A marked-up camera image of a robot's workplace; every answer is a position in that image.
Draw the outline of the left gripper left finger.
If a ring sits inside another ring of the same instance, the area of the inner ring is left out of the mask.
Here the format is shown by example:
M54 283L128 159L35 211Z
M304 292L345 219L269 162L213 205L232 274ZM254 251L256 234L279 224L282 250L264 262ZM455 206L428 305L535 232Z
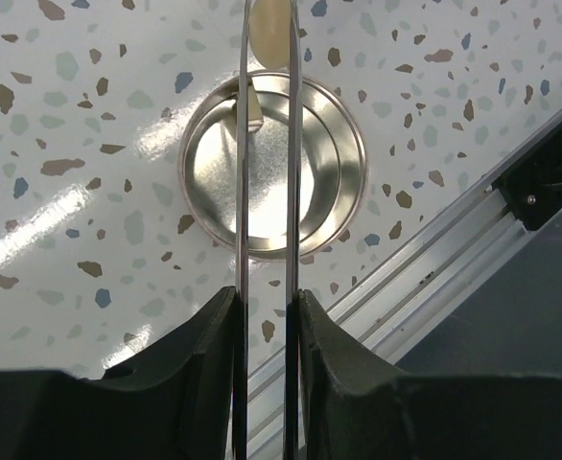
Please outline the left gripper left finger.
M0 459L222 459L234 287L136 355L81 379L0 371Z

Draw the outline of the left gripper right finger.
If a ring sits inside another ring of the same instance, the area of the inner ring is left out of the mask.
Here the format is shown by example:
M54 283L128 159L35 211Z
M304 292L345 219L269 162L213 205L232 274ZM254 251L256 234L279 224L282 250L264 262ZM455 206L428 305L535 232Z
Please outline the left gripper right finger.
M298 295L310 459L562 459L562 377L410 375Z

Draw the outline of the silver metal tweezers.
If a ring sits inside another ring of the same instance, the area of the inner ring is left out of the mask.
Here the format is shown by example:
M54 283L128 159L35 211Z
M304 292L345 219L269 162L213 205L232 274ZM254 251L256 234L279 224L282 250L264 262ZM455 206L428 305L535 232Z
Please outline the silver metal tweezers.
M299 386L299 302L298 264L300 255L300 189L303 133L303 74L301 70L298 6L290 1L284 9L289 19L287 63L289 65L289 138L286 228L286 339L283 411L283 457L298 457ZM247 458L247 365L248 365L248 121L249 16L252 7L245 2L240 48L238 96L236 102L236 199L235 275L236 336L233 348L232 453Z

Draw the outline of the white square chocolate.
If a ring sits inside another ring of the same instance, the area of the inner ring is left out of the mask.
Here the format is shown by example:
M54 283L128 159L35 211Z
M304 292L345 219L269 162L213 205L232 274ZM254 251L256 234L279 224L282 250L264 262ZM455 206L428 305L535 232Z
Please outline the white square chocolate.
M237 134L238 129L238 101L239 92L234 94L234 104L232 106L232 113L234 117L234 127L230 129L233 135ZM264 115L262 107L259 103L257 92L250 87L248 89L248 102L247 102L248 114L247 114L247 131L249 133L257 132L264 124Z

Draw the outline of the white oval chocolate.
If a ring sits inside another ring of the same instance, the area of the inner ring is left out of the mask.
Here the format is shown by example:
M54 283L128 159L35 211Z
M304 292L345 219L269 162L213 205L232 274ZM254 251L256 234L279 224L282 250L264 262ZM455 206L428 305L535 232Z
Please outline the white oval chocolate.
M249 44L258 62L265 68L287 67L290 60L291 2L257 0L248 19Z

